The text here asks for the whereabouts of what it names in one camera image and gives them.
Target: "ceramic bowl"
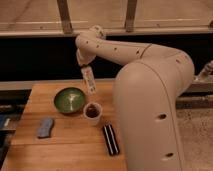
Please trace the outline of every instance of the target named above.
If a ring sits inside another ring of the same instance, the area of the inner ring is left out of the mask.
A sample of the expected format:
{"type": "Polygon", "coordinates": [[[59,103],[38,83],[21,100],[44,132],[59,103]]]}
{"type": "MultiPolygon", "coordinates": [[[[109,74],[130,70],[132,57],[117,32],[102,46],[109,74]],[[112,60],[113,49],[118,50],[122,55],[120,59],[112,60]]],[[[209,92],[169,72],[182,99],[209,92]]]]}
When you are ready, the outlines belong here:
{"type": "Polygon", "coordinates": [[[63,114],[75,113],[86,103],[86,96],[76,87],[68,87],[59,91],[54,98],[54,105],[63,114]]]}

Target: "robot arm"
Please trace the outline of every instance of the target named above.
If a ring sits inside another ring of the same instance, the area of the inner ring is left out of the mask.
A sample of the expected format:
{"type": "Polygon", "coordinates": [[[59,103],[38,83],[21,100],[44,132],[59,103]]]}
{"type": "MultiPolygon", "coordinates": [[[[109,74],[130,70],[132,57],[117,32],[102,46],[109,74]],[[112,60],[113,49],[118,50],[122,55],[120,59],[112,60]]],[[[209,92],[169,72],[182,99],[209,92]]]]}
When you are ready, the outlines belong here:
{"type": "Polygon", "coordinates": [[[94,26],[76,38],[79,65],[95,56],[125,65],[114,85],[114,104],[129,171],[184,171],[175,100],[193,81],[183,51],[146,43],[106,41],[94,26]]]}

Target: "wooden cutting board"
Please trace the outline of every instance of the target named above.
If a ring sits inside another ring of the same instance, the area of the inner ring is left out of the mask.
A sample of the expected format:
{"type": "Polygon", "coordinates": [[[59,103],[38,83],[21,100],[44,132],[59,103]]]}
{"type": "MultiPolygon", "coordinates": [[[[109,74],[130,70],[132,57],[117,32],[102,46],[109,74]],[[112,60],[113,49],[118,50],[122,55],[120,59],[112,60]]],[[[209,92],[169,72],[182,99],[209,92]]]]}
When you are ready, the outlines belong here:
{"type": "Polygon", "coordinates": [[[113,108],[112,81],[98,81],[98,92],[88,95],[81,81],[45,83],[33,86],[11,146],[3,171],[126,171],[125,156],[113,108]],[[66,87],[78,87],[87,95],[87,102],[103,106],[103,116],[97,126],[90,126],[82,111],[67,116],[59,113],[53,100],[66,87]],[[44,117],[55,119],[51,138],[38,139],[36,131],[44,117]],[[102,126],[112,124],[121,153],[108,154],[102,126]]]}

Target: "black wall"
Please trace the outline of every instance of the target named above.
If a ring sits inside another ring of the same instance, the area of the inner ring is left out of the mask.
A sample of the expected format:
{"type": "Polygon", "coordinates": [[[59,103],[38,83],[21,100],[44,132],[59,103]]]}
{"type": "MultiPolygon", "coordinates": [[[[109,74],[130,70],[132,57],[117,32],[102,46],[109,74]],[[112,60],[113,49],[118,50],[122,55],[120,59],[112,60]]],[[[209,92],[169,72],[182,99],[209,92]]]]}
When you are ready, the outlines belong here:
{"type": "MultiPolygon", "coordinates": [[[[112,36],[108,40],[156,43],[187,52],[196,74],[213,60],[213,34],[112,36]]],[[[1,38],[0,81],[54,80],[81,78],[74,37],[1,38]]],[[[96,58],[96,78],[115,77],[121,66],[96,58]]]]}

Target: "gray sponge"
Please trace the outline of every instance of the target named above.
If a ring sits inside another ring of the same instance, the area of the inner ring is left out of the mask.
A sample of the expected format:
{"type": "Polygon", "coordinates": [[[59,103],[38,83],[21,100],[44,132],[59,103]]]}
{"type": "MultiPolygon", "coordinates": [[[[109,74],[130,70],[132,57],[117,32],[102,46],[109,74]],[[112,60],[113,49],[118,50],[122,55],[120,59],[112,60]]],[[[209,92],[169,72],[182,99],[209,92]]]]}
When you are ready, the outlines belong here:
{"type": "Polygon", "coordinates": [[[51,130],[54,126],[53,118],[43,118],[37,130],[37,138],[50,138],[51,130]]]}

